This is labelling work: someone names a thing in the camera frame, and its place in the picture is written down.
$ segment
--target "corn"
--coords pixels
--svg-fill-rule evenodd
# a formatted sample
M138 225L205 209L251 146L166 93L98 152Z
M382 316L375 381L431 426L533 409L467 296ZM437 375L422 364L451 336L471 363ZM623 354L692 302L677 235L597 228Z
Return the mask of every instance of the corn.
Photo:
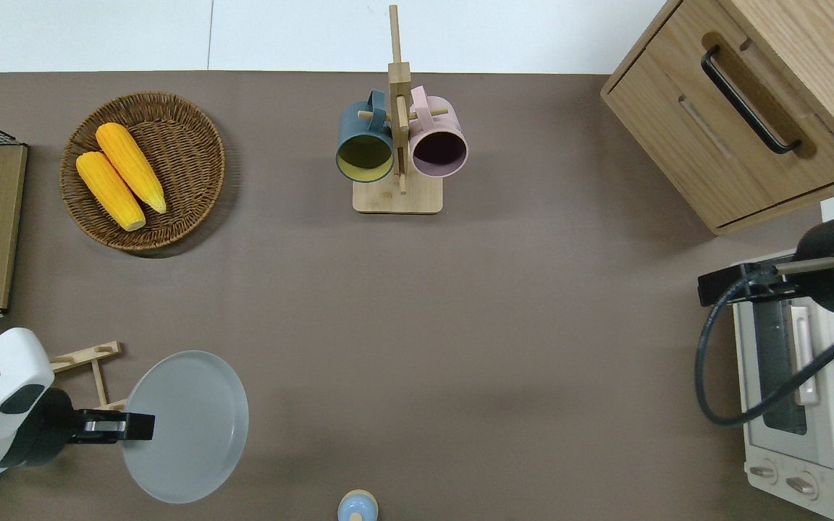
M102 208L105 208L122 228L129 232L143 228L146 224L143 210L105 154L84 153L76 158L76 171Z
M96 141L137 198L166 213L163 187L130 132L118 123L103 123L96 130Z

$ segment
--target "wooden cabinet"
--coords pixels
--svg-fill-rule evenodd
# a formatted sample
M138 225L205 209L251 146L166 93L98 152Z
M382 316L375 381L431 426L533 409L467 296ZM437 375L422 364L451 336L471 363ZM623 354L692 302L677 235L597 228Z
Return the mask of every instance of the wooden cabinet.
M602 97L715 234L834 195L834 1L671 0Z

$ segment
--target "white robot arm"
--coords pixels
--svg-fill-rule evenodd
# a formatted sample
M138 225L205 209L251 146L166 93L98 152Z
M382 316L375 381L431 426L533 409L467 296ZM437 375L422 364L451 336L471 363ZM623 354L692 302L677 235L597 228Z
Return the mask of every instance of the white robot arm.
M0 439L14 435L53 382L50 360L34 333L16 327L0 334Z

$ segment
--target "drawer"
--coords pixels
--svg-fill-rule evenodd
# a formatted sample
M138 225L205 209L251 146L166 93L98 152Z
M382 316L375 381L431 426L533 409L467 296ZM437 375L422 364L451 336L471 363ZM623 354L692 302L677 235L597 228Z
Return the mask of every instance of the drawer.
M799 140L801 145L779 154L752 131L702 69L702 59L715 46L712 66L765 129L782 144ZM749 188L760 190L767 202L758 210L834 184L834 135L719 4L710 0L679 4L639 60L646 56L674 83L693 124L715 143L718 161L735 158L755 178ZM726 187L720 192L733 203L744 197Z
M773 204L652 56L643 53L605 100L709 228Z

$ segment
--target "brown table surface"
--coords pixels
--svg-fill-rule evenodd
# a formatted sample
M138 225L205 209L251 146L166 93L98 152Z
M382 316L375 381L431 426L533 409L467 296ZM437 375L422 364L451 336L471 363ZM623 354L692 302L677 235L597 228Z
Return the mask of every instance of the brown table surface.
M202 501L153 500L118 446L69 447L0 475L0 519L330 520L352 488L384 521L818 518L747 483L741 430L692 389L695 277L793 247L818 208L714 238L600 102L605 76L413 80L470 145L434 216L358 214L335 168L339 113L384 74L0 74L0 128L30 145L0 333L51 355L118 340L110 399L208 350L250 408ZM76 125L143 90L197 103L227 148L222 200L160 258L90 240L59 194ZM708 385L734 410L730 324L714 344ZM86 370L56 385L97 404Z

